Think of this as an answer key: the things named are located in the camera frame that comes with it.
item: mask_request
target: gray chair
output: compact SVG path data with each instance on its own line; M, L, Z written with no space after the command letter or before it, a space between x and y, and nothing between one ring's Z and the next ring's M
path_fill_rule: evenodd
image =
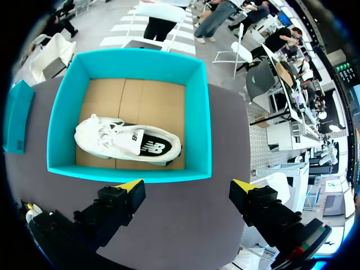
M246 75L246 87L250 100L265 94L275 84L275 78L267 60L251 67Z

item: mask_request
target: gray table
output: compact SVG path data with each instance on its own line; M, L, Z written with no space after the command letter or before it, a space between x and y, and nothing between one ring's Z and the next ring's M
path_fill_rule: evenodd
M73 220L97 190L113 183L47 172L46 142L53 101L62 78L35 85L25 155L6 153L14 198L59 210ZM209 85L213 176L209 179L147 184L146 199L128 227L121 227L97 252L135 269L212 270L231 262L244 221L228 199L232 178L250 179L249 123L245 101Z

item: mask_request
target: cardboard box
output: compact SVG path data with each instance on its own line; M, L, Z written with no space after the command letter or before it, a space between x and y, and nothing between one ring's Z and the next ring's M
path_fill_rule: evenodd
M268 113L268 112L264 112L263 115L256 117L256 118L254 119L254 122L260 121L260 120L262 120L262 119L264 119L264 118L266 118L266 117L268 117L268 116L269 116L269 113ZM270 127L270 125L269 125L269 123L268 123L267 121L258 123L258 124L256 124L256 125L257 125L258 127L261 127L261 128L268 128L268 127Z
M291 78L291 75L289 74L289 72L287 72L287 70L280 64L277 63L275 65L276 67L276 71L279 73L281 79L289 86L292 87L293 86L293 80Z
M79 151L75 127L92 113L174 133L184 143L183 157L164 169L132 161L100 160ZM210 106L204 62L150 49L77 54L52 109L47 167L49 172L65 176L118 183L139 178L160 183L211 177Z
M185 169L185 86L153 80L90 80L79 123L92 114L151 125L180 138L182 155L168 166L122 159L101 159L76 146L76 165L136 170Z

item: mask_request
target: monitor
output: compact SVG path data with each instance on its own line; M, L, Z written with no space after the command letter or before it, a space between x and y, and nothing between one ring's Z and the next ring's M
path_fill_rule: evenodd
M330 195L326 197L324 217L345 214L344 195Z
M343 241L344 227L331 227L331 233L325 243L318 249L316 255L330 255L335 253Z
M290 21L289 17L287 17L283 11L280 11L280 12L277 14L277 17L278 17L279 21L280 21L280 22L283 24L283 26L285 26L285 27L289 27L290 25L293 24L293 23Z

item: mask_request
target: black pants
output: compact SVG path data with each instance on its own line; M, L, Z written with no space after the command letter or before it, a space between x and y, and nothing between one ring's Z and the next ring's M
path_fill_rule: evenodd
M240 24L243 24L243 25L244 25L244 32L242 32L242 37L244 37L246 31L248 30L249 26L250 26L251 24L253 24L253 22L252 22L249 18L246 18L245 20L242 20L242 21L239 22L238 24L229 26L229 28L230 28L231 30L234 30L234 29L236 29L236 28L239 28L239 27L240 27Z
M164 41L175 25L176 22L150 17L145 29L144 38L154 40L156 37L156 41Z
M53 23L51 25L48 25L44 31L45 35L48 35L50 37L54 36L56 33L60 33L66 29L70 34L73 34L75 32L75 28L70 23L68 19L62 19L57 24ZM41 44L45 46L50 40L45 39Z
M266 51L264 50L263 46L260 46L258 48L255 48L251 51L251 55L253 56L253 60L255 60L256 58L260 57L260 56L265 56ZM244 66L249 66L249 63L245 63L242 64L241 66L239 66L236 71L239 71L240 69L242 69Z

